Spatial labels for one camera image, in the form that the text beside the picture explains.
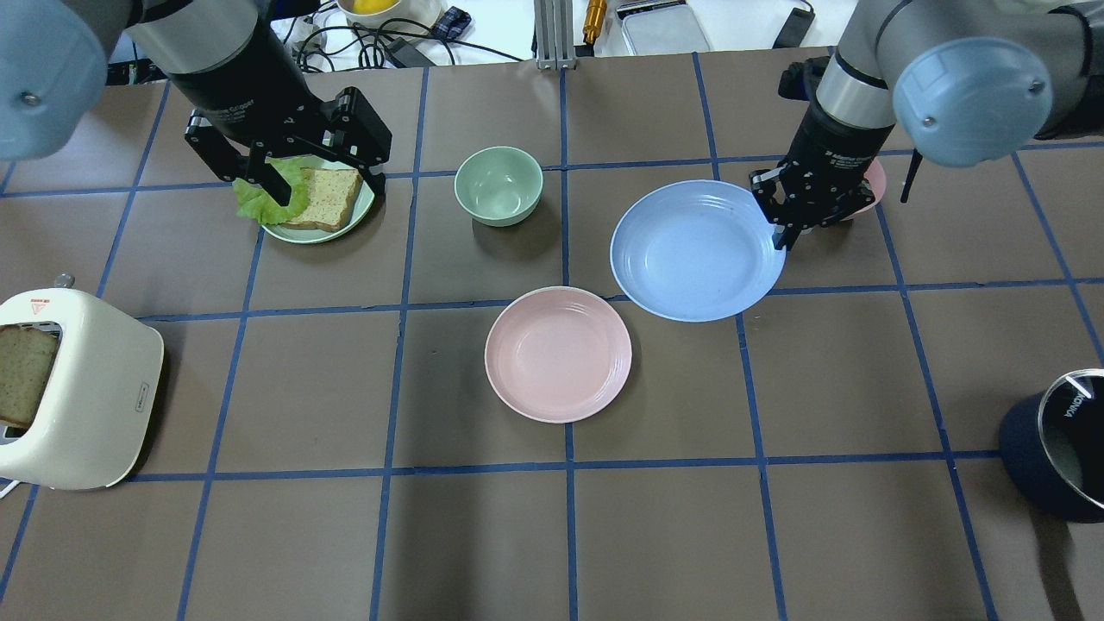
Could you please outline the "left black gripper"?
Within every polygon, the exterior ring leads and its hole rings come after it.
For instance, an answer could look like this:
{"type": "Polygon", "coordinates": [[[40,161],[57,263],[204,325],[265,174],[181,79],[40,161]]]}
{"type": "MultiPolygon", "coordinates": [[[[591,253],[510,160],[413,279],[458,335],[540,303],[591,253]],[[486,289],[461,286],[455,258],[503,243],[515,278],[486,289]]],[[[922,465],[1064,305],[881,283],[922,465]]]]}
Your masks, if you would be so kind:
{"type": "Polygon", "coordinates": [[[331,101],[316,98],[267,22],[257,22],[248,40],[217,66],[169,76],[194,107],[185,145],[221,180],[259,185],[288,207],[291,185],[267,162],[267,152],[316,152],[321,146],[321,158],[351,166],[373,193],[386,194],[381,169],[392,148],[386,123],[353,86],[331,101]],[[323,136],[329,143],[321,145],[323,136]],[[238,152],[236,144],[250,152],[238,152]]]}

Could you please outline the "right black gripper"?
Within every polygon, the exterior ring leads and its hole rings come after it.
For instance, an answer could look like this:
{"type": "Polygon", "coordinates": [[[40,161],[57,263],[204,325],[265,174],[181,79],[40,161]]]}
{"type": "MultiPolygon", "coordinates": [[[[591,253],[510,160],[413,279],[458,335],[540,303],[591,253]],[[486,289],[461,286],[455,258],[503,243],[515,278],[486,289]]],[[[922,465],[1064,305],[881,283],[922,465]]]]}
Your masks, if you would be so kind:
{"type": "Polygon", "coordinates": [[[775,224],[775,250],[789,252],[803,229],[831,227],[871,204],[866,172],[892,129],[852,127],[809,102],[788,152],[749,176],[750,192],[775,224]]]}

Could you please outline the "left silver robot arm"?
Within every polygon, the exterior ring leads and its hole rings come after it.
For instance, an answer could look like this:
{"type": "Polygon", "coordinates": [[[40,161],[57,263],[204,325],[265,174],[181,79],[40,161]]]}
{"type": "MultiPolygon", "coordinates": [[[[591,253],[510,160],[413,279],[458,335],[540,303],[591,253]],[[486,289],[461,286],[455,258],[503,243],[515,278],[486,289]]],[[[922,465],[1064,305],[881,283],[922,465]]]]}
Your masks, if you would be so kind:
{"type": "Polygon", "coordinates": [[[291,185],[272,158],[316,156],[351,166],[375,194],[392,133],[354,87],[323,101],[273,20],[309,15],[317,1],[4,1],[1,4],[1,154],[59,152],[98,102],[123,33],[193,103],[185,141],[226,181],[259,185],[280,206],[291,185]]]}

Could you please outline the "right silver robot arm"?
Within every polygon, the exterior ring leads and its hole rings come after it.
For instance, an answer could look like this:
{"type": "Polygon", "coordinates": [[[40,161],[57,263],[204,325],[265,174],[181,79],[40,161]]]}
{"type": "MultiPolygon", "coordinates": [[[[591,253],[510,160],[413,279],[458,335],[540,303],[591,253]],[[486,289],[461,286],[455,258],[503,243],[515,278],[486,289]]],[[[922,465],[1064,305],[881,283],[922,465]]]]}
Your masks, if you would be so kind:
{"type": "Polygon", "coordinates": [[[871,206],[866,172],[895,127],[922,162],[976,166],[1029,141],[1101,134],[1100,1],[860,1],[831,55],[793,63],[778,94],[806,113],[750,192],[788,251],[871,206]]]}

